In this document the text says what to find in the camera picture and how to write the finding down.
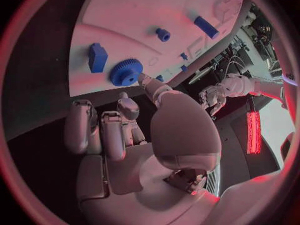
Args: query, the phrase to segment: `blue gear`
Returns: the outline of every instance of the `blue gear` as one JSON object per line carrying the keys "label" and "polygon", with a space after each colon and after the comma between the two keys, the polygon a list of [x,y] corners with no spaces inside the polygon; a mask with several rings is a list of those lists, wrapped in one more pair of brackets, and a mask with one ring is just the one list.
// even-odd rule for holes
{"label": "blue gear", "polygon": [[131,58],[119,62],[110,72],[109,79],[113,85],[130,86],[134,84],[141,72],[143,71],[143,65],[139,60]]}

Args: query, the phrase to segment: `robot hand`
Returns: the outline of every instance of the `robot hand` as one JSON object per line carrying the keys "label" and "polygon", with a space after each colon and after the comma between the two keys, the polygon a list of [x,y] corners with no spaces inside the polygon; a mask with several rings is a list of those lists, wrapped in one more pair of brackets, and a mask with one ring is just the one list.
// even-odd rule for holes
{"label": "robot hand", "polygon": [[215,115],[226,104],[226,97],[241,97],[255,93],[255,80],[234,73],[228,74],[221,83],[208,86],[199,93],[200,104],[204,109],[213,107],[210,115]]}

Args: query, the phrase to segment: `robotic arm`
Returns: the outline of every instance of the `robotic arm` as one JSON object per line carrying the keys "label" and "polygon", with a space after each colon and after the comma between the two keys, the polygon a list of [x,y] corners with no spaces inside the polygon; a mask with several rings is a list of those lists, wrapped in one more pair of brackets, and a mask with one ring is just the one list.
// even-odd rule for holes
{"label": "robotic arm", "polygon": [[200,104],[204,109],[213,107],[210,115],[214,116],[226,104],[226,97],[241,97],[247,94],[264,95],[282,102],[286,108],[284,88],[281,84],[260,81],[256,78],[248,78],[234,73],[228,74],[221,83],[208,86],[199,93]]}

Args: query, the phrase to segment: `red light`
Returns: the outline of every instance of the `red light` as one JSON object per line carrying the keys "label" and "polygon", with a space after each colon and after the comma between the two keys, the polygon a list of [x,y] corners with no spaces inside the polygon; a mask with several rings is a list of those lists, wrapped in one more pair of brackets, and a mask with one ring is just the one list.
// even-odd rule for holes
{"label": "red light", "polygon": [[262,146],[261,117],[259,111],[247,112],[247,154],[259,154]]}

